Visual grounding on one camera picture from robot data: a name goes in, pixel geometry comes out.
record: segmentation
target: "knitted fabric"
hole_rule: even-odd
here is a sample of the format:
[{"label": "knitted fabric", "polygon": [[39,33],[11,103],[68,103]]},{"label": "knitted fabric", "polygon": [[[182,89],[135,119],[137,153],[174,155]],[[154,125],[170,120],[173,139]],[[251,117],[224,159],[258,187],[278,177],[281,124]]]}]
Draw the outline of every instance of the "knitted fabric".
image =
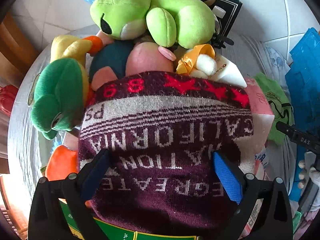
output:
[{"label": "knitted fabric", "polygon": [[104,84],[79,135],[82,168],[102,148],[111,168],[91,200],[105,222],[161,235],[213,238],[237,204],[212,168],[223,146],[239,164],[233,139],[253,133],[244,90],[166,72]]}]

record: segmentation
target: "yellow satin ribbon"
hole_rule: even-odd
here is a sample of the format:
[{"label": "yellow satin ribbon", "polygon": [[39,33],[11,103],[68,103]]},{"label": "yellow satin ribbon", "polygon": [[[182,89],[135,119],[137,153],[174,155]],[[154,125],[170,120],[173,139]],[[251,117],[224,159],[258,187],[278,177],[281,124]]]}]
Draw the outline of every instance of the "yellow satin ribbon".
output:
[{"label": "yellow satin ribbon", "polygon": [[196,64],[197,58],[200,54],[206,54],[213,59],[215,52],[210,44],[196,45],[193,50],[187,52],[178,62],[176,72],[178,74],[189,74]]}]

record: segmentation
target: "green plush toy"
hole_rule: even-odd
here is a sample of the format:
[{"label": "green plush toy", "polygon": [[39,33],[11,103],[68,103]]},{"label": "green plush toy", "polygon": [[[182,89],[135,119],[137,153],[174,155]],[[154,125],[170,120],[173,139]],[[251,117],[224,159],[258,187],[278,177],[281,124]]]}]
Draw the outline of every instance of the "green plush toy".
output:
[{"label": "green plush toy", "polygon": [[73,58],[57,59],[47,65],[37,81],[31,121],[45,138],[57,130],[71,131],[81,123],[88,95],[88,77]]},{"label": "green plush toy", "polygon": [[200,0],[95,0],[90,14],[100,29],[117,40],[131,40],[146,27],[163,47],[175,41],[191,49],[215,32],[214,15]]}]

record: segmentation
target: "metal screw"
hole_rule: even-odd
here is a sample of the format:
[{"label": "metal screw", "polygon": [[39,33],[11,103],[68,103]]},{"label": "metal screw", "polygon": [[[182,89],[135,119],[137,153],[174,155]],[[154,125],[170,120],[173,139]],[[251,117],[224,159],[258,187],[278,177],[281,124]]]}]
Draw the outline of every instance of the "metal screw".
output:
[{"label": "metal screw", "polygon": [[41,178],[39,179],[39,183],[45,183],[46,180],[47,180],[46,177],[41,177]]},{"label": "metal screw", "polygon": [[254,175],[253,175],[252,173],[247,173],[247,174],[245,175],[245,177],[246,177],[247,179],[249,179],[249,180],[253,180],[253,179],[254,179]]},{"label": "metal screw", "polygon": [[281,184],[281,183],[283,182],[283,180],[282,180],[280,177],[278,177],[278,178],[276,178],[276,182],[278,182],[279,184]]},{"label": "metal screw", "polygon": [[71,173],[69,174],[68,178],[69,179],[75,179],[77,177],[77,174],[76,173]]}]

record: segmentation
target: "white bottle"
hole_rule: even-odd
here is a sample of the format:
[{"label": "white bottle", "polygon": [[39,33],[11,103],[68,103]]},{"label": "white bottle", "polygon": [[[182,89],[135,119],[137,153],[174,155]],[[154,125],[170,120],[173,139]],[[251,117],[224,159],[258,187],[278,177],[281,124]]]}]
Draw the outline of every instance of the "white bottle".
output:
[{"label": "white bottle", "polygon": [[238,70],[236,64],[216,53],[217,71],[209,76],[209,80],[234,85],[240,88],[246,88],[247,83]]}]

